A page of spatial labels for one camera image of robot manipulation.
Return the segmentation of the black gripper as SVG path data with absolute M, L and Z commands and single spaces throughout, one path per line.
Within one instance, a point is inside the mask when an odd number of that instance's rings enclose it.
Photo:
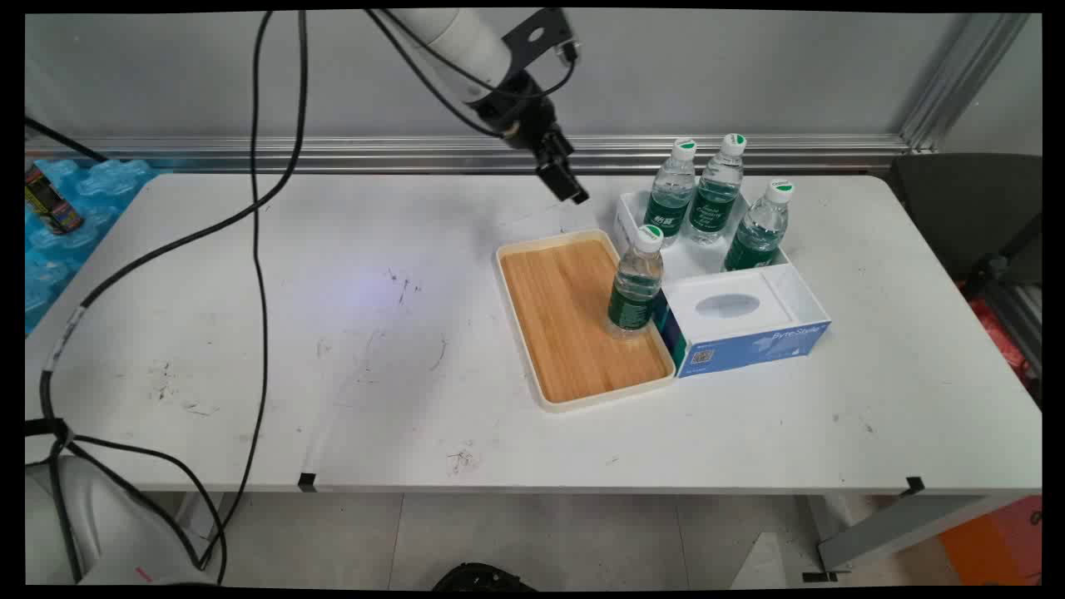
M 557 200 L 580 205 L 589 195 L 571 167 L 573 146 L 557 122 L 554 102 L 539 92 L 529 72 L 517 72 L 501 92 L 488 92 L 476 101 L 476 114 L 511 148 L 535 156 L 537 177 Z

